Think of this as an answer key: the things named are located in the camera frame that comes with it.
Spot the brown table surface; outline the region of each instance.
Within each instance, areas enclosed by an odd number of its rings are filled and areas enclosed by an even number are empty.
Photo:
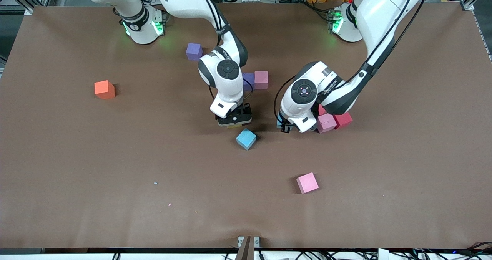
[[[366,56],[303,5],[220,5],[267,70],[258,139],[217,126],[186,59],[204,20],[137,45],[111,8],[36,8],[0,81],[0,247],[467,247],[492,239],[492,66],[471,12],[429,3],[367,85],[350,127],[282,134],[272,104],[307,62],[343,78]],[[93,83],[118,85],[115,99]],[[320,189],[300,195],[295,177]]]

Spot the foam cube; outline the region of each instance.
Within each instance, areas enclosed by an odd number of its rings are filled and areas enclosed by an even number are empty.
[[[334,129],[337,126],[337,122],[333,115],[325,114],[318,117],[318,132],[324,133]]]
[[[101,99],[112,99],[115,97],[115,86],[109,80],[94,83],[94,94]]]
[[[280,122],[282,120],[282,118],[280,117],[280,113],[278,113],[277,115],[277,128],[278,129],[281,129],[282,128],[282,123]]]
[[[228,129],[235,129],[235,128],[240,128],[242,127],[243,124],[237,124],[237,125],[231,125],[231,126],[227,126]]]
[[[243,73],[243,90],[251,91],[251,87],[254,90],[254,74],[253,73]]]
[[[323,106],[321,106],[321,104],[318,107],[318,112],[319,112],[318,116],[325,115],[327,113],[325,108],[323,108]]]
[[[186,48],[186,56],[189,60],[198,61],[203,55],[202,45],[196,43],[188,43]]]
[[[319,188],[318,183],[316,182],[316,178],[314,178],[314,174],[312,172],[298,177],[297,184],[299,185],[301,194],[305,194]]]
[[[255,73],[254,73],[254,88],[255,89],[267,89],[268,88],[268,72],[267,71],[255,71]]]
[[[333,117],[334,117],[335,121],[337,122],[337,126],[335,127],[336,130],[344,128],[344,127],[350,125],[350,123],[352,123],[352,117],[350,116],[349,113],[345,113],[342,115],[334,115]]]
[[[236,141],[241,147],[249,150],[253,143],[256,141],[256,134],[252,133],[248,129],[244,129],[237,137]]]

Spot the circular joint cap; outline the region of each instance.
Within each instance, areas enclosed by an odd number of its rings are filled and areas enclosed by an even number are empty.
[[[223,78],[233,80],[239,76],[239,65],[231,59],[225,59],[218,63],[217,73]]]
[[[301,79],[292,85],[292,99],[297,104],[309,104],[316,99],[316,85],[309,79]]]

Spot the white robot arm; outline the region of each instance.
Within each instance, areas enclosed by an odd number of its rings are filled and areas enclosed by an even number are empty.
[[[214,26],[223,44],[200,58],[198,71],[207,85],[218,93],[210,110],[220,118],[226,118],[243,103],[243,73],[241,67],[248,60],[248,51],[232,31],[229,22],[211,0],[160,0],[170,15],[179,18],[203,18]],[[235,123],[251,121],[235,120]]]
[[[163,35],[162,11],[144,6],[141,0],[91,0],[113,6],[123,20],[126,33],[138,44],[148,44]]]
[[[300,132],[313,128],[316,119],[311,113],[311,107],[315,102],[333,115],[347,112],[391,53],[395,43],[395,29],[417,1],[363,0],[358,7],[356,20],[367,47],[366,61],[348,81],[342,80],[322,62],[313,62],[304,66],[282,98],[280,111],[282,122],[293,123]],[[301,87],[304,86],[314,90],[316,96],[310,93],[303,97],[302,93],[305,89]],[[283,131],[288,132],[286,129],[288,126],[284,125]]]

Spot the green led light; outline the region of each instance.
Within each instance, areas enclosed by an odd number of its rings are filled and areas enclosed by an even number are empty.
[[[157,35],[161,35],[164,32],[160,22],[152,22],[152,26],[154,27],[155,33],[157,33]]]
[[[128,31],[128,28],[126,27],[125,23],[123,23],[123,26],[125,27],[126,35],[130,36],[130,31]]]
[[[333,24],[333,32],[338,33],[340,31],[341,25],[343,24],[343,17]]]

